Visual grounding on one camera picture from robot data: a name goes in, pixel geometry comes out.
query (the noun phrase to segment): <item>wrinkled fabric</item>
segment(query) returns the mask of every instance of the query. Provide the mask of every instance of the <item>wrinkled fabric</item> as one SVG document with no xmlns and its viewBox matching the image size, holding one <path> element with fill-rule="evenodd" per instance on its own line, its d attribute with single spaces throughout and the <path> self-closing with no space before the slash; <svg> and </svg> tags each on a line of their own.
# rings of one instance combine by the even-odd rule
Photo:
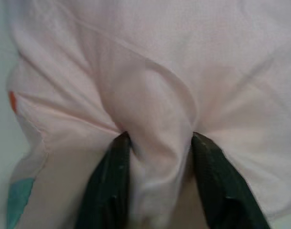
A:
<svg viewBox="0 0 291 229">
<path fill-rule="evenodd" d="M 8 90 L 31 145 L 12 182 L 35 179 L 16 229 L 72 229 L 123 131 L 135 228 L 171 227 L 176 208 L 176 225 L 200 219 L 195 201 L 177 201 L 193 131 L 224 150 L 270 219 L 291 212 L 291 0 L 7 6 L 20 54 Z"/>
</svg>

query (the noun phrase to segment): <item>orange spot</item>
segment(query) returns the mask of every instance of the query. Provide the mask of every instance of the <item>orange spot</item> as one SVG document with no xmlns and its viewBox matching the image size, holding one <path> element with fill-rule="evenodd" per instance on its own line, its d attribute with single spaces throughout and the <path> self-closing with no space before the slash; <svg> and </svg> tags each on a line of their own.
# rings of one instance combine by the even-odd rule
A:
<svg viewBox="0 0 291 229">
<path fill-rule="evenodd" d="M 16 98 L 14 95 L 14 92 L 9 92 L 9 100 L 10 100 L 10 104 L 12 107 L 12 110 L 14 111 L 14 113 L 16 113 Z"/>
</svg>

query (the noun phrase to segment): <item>white background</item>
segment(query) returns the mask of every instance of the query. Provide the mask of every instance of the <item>white background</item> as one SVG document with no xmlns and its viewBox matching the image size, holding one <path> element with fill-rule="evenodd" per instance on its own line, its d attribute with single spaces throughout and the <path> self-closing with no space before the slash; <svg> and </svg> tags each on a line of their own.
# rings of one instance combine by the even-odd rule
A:
<svg viewBox="0 0 291 229">
<path fill-rule="evenodd" d="M 9 178 L 18 160 L 28 151 L 15 116 L 9 106 L 5 83 L 15 65 L 17 52 L 9 37 L 5 11 L 0 0 L 0 229 L 5 229 Z M 272 223 L 274 229 L 291 229 L 291 215 Z"/>
</svg>

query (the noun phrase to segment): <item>teal patch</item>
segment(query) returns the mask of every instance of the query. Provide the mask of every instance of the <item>teal patch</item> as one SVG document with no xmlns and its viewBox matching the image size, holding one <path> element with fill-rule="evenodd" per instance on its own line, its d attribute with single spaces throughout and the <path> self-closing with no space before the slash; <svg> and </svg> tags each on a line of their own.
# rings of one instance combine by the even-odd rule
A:
<svg viewBox="0 0 291 229">
<path fill-rule="evenodd" d="M 14 229 L 32 190 L 34 179 L 27 178 L 11 184 L 8 196 L 7 229 Z"/>
</svg>

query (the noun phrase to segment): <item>light pink cloth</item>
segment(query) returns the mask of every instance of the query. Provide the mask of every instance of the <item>light pink cloth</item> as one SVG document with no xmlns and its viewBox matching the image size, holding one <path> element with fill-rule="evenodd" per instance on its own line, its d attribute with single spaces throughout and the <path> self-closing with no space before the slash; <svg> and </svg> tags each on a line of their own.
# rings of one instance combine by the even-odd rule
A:
<svg viewBox="0 0 291 229">
<path fill-rule="evenodd" d="M 73 228 L 122 131 L 133 142 L 132 221 L 168 225 L 193 131 L 224 150 L 267 216 L 291 211 L 291 0 L 7 5 L 20 52 L 8 90 L 32 145 L 12 181 L 35 178 L 17 229 Z"/>
</svg>

